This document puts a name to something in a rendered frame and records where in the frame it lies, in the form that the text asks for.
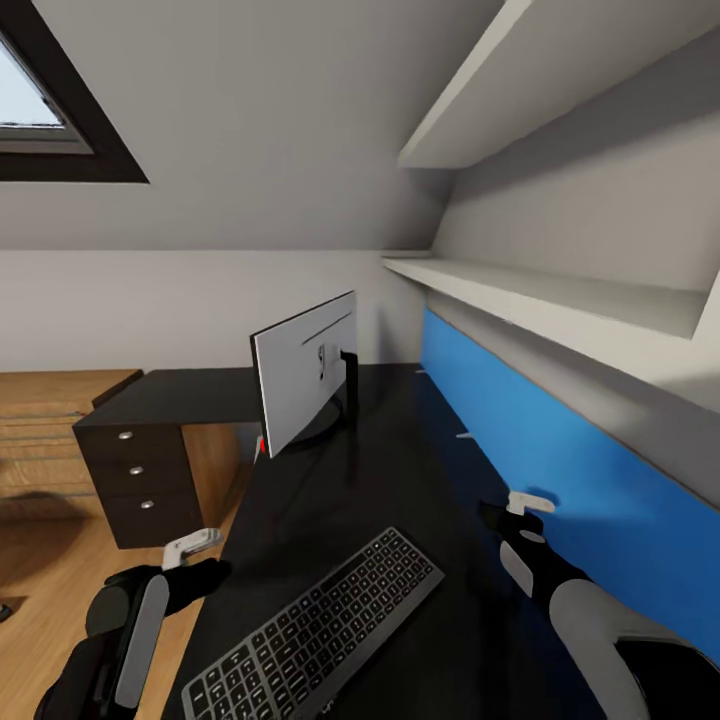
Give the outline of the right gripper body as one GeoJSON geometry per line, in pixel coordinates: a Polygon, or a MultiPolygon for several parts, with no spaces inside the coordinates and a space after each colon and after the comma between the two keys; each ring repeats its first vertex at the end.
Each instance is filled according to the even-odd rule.
{"type": "Polygon", "coordinates": [[[525,513],[524,516],[519,516],[518,514],[508,512],[507,508],[486,504],[483,519],[484,528],[494,531],[498,536],[501,534],[503,536],[504,526],[510,524],[510,522],[522,522],[522,524],[526,524],[528,528],[536,528],[538,534],[542,533],[542,521],[537,516],[531,513],[525,513]]]}

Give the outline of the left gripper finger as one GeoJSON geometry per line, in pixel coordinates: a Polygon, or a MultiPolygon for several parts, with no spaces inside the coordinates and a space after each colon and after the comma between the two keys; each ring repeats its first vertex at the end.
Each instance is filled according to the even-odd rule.
{"type": "Polygon", "coordinates": [[[228,564],[228,562],[224,561],[222,564],[220,564],[220,559],[218,560],[218,564],[216,564],[216,568],[218,568],[219,576],[218,576],[218,584],[220,585],[222,580],[227,578],[230,575],[230,572],[232,572],[232,565],[228,564]]]}

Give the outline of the keyboard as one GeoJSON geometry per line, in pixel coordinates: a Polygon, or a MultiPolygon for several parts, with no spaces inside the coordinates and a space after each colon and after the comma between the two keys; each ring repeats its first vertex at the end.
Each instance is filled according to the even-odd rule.
{"type": "Polygon", "coordinates": [[[444,578],[388,528],[187,683],[186,720],[313,720],[444,578]]]}

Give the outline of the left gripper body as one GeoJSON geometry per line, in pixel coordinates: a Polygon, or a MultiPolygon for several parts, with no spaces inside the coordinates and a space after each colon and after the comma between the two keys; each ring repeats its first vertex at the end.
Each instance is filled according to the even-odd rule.
{"type": "Polygon", "coordinates": [[[205,559],[197,565],[191,567],[183,567],[173,569],[171,573],[176,573],[183,582],[183,592],[181,600],[175,607],[173,613],[186,609],[196,599],[212,594],[213,590],[219,588],[218,584],[218,568],[216,568],[216,557],[205,559]]]}

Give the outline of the monitor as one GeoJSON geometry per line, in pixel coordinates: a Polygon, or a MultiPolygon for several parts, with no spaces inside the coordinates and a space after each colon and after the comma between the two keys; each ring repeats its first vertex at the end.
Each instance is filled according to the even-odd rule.
{"type": "Polygon", "coordinates": [[[356,291],[271,325],[249,336],[263,437],[261,449],[275,457],[322,439],[339,425],[357,427],[358,358],[356,291]],[[348,419],[322,433],[293,441],[346,381],[348,419]]]}

